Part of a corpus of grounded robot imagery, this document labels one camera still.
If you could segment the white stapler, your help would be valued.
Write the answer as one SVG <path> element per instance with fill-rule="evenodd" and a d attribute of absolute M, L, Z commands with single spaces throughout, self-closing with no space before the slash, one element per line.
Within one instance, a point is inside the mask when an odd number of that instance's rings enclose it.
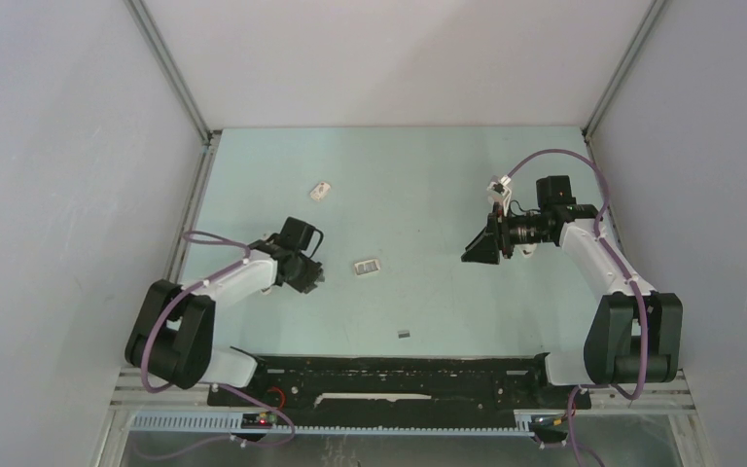
<path fill-rule="evenodd" d="M 523 258 L 530 258 L 533 256 L 537 249 L 537 244 L 528 243 L 528 244 L 519 244 L 516 246 L 516 251 L 523 257 Z"/>

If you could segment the small white staple box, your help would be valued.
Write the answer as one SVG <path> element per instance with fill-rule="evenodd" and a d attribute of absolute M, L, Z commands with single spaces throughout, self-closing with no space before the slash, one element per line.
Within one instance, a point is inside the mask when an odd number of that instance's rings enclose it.
<path fill-rule="evenodd" d="M 327 182 L 319 182 L 310 191 L 309 196 L 317 202 L 320 202 L 325 198 L 328 192 L 331 190 L 331 185 Z"/>

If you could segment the white staple tray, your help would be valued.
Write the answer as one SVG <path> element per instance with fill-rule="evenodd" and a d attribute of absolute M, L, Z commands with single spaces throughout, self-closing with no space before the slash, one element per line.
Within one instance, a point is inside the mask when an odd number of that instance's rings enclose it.
<path fill-rule="evenodd" d="M 381 264 L 379 259 L 363 260 L 353 265 L 353 271 L 357 276 L 375 274 L 381 271 Z"/>

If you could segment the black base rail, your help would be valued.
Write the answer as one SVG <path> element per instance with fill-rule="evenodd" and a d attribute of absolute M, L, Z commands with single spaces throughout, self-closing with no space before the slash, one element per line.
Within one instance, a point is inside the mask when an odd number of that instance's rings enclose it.
<path fill-rule="evenodd" d="M 546 408 L 568 386 L 548 382 L 545 357 L 476 359 L 270 356 L 244 393 L 281 410 L 326 393 L 422 395 L 467 402 L 523 401 Z"/>

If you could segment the aluminium frame rail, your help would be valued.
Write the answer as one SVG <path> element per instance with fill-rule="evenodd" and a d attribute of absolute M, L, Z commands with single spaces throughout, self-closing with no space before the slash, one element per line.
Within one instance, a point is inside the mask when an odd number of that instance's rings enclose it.
<path fill-rule="evenodd" d="M 326 393 L 301 408 L 280 413 L 253 407 L 205 385 L 146 393 L 134 373 L 118 379 L 109 410 L 124 415 L 129 429 L 162 432 L 301 435 L 530 436 L 566 412 L 575 415 L 690 416 L 694 400 L 683 377 L 670 389 L 650 389 L 628 401 L 614 389 L 569 388 L 546 408 L 523 401 L 499 403 L 434 400 L 422 395 Z"/>

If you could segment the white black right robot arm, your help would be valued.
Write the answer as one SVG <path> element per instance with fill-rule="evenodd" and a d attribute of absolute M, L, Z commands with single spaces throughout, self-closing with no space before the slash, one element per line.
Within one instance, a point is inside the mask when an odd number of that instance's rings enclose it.
<path fill-rule="evenodd" d="M 487 187 L 492 207 L 486 225 L 461 256 L 464 263 L 497 265 L 516 251 L 529 253 L 538 244 L 552 243 L 572 260 L 599 301 L 583 348 L 548 354 L 546 368 L 528 378 L 530 400 L 550 407 L 564 396 L 566 385 L 673 380 L 682 328 L 680 299 L 639 276 L 609 242 L 597 208 L 576 202 L 568 176 L 541 178 L 536 189 L 537 208 L 514 214 L 510 178 L 493 178 Z"/>

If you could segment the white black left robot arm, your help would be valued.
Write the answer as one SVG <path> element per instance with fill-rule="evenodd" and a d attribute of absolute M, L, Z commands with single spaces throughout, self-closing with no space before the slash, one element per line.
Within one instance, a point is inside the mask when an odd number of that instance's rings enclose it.
<path fill-rule="evenodd" d="M 125 361 L 139 369 L 149 393 L 200 383 L 229 385 L 243 404 L 257 405 L 267 396 L 268 379 L 257 372 L 258 358 L 215 344 L 216 314 L 274 287 L 313 291 L 324 280 L 323 266 L 313 258 L 324 234 L 289 217 L 280 232 L 249 244 L 202 231 L 183 237 L 193 244 L 235 247 L 241 255 L 195 282 L 152 283 L 126 343 Z"/>

